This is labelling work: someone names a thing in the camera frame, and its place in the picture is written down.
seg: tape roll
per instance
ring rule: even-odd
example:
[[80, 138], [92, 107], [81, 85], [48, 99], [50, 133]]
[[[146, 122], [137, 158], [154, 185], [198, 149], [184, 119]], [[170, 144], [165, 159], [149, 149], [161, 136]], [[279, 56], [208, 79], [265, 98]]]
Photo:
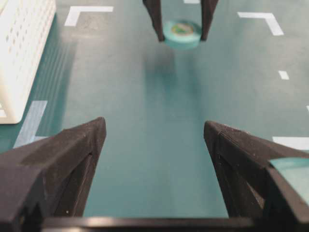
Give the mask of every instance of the tape roll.
[[186, 20], [168, 21], [163, 26], [165, 43], [176, 49], [190, 49], [199, 45], [202, 28]]

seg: black plastic part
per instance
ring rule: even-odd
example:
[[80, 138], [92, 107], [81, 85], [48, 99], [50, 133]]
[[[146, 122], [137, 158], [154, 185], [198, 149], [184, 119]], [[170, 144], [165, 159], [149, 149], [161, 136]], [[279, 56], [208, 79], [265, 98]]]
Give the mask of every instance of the black plastic part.
[[78, 228], [80, 232], [232, 232], [251, 231], [260, 232], [267, 228], [261, 220], [250, 218], [207, 218], [207, 219], [147, 219], [147, 218], [48, 218], [42, 225], [42, 231], [59, 228], [62, 232], [69, 232], [71, 228]]
[[261, 215], [268, 193], [268, 160], [308, 157], [307, 153], [211, 121], [205, 123], [204, 138], [231, 217]]
[[81, 216], [105, 137], [98, 118], [1, 154], [0, 231], [19, 232], [47, 216]]
[[143, 0], [148, 14], [150, 15], [154, 30], [160, 42], [164, 41], [163, 26], [162, 26], [162, 13], [161, 13], [161, 0]]
[[213, 15], [219, 0], [201, 0], [202, 5], [202, 36], [201, 40], [206, 41], [211, 28]]

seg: white tape marking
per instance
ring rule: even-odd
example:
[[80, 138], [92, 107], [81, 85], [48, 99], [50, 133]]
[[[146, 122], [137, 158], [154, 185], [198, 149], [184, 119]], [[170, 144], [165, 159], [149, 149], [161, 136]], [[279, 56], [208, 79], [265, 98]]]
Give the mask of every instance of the white tape marking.
[[272, 137], [277, 144], [297, 150], [309, 150], [309, 137]]
[[289, 75], [286, 71], [278, 71], [282, 80], [290, 80]]
[[183, 0], [185, 4], [199, 4], [200, 0]]
[[260, 18], [265, 19], [274, 36], [284, 35], [279, 23], [273, 13], [238, 12], [240, 18]]
[[75, 27], [81, 12], [113, 12], [112, 6], [71, 6], [65, 22], [66, 27]]
[[16, 139], [14, 148], [20, 147], [35, 140], [35, 134], [43, 117], [47, 101], [33, 101], [27, 113], [24, 124]]

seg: white crate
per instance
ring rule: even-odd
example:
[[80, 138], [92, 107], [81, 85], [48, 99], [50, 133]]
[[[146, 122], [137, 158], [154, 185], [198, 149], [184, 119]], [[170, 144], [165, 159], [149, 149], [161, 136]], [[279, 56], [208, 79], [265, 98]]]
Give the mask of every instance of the white crate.
[[0, 12], [0, 124], [23, 117], [55, 12], [55, 0], [8, 0]]

